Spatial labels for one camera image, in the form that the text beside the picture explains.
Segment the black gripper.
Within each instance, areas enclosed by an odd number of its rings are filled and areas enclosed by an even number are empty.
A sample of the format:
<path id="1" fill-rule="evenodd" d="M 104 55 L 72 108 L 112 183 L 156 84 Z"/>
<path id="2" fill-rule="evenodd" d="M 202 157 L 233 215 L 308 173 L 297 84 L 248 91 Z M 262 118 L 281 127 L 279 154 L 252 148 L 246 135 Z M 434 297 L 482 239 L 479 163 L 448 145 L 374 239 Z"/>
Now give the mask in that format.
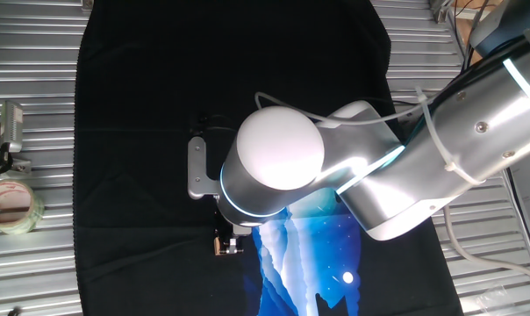
<path id="1" fill-rule="evenodd" d="M 232 224 L 220 212 L 218 207 L 214 209 L 214 236 L 219 239 L 219 254 L 233 255 L 242 252 L 239 244 L 240 237 L 247 237 L 252 233 L 251 227 Z"/>

